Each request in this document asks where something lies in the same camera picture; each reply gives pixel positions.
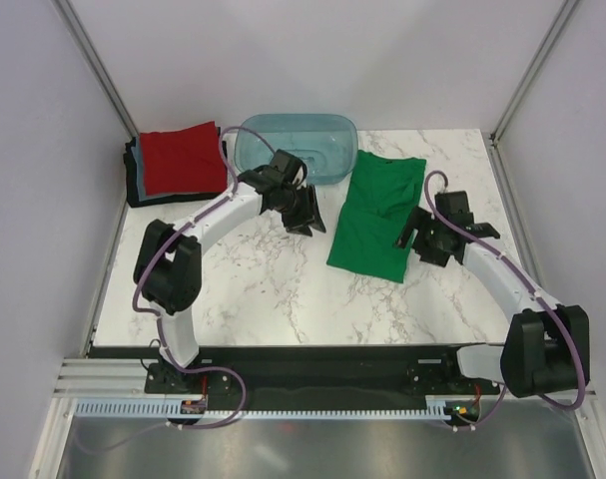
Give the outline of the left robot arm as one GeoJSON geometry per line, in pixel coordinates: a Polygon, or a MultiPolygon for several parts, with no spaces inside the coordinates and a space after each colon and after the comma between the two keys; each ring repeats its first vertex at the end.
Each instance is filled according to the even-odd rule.
{"type": "Polygon", "coordinates": [[[192,307],[203,286],[209,249],[240,225],[270,211],[287,233],[310,237],[326,231],[315,187],[306,181],[303,160],[283,150],[269,163],[232,175],[231,184],[176,226],[154,220],[145,229],[133,272],[132,308],[154,317],[168,381],[181,392],[199,387],[202,374],[227,374],[220,366],[194,362],[199,344],[192,307]]]}

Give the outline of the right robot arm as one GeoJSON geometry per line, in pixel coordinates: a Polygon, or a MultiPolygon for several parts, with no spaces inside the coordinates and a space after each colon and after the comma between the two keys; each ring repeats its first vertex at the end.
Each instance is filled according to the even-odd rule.
{"type": "Polygon", "coordinates": [[[505,385],[518,398],[568,390],[585,394],[590,381],[586,311],[562,304],[517,265],[494,226],[475,221],[466,192],[438,194],[434,206],[433,213],[411,210],[396,247],[409,247],[420,261],[441,267],[455,259],[509,321],[503,342],[459,347],[440,367],[442,385],[459,393],[484,379],[505,385]]]}

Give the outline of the green t shirt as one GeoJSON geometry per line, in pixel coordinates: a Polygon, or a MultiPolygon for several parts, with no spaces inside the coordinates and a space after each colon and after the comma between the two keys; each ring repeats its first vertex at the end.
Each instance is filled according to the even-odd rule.
{"type": "Polygon", "coordinates": [[[360,150],[326,264],[402,283],[408,251],[394,244],[419,205],[425,169],[425,159],[389,159],[360,150]]]}

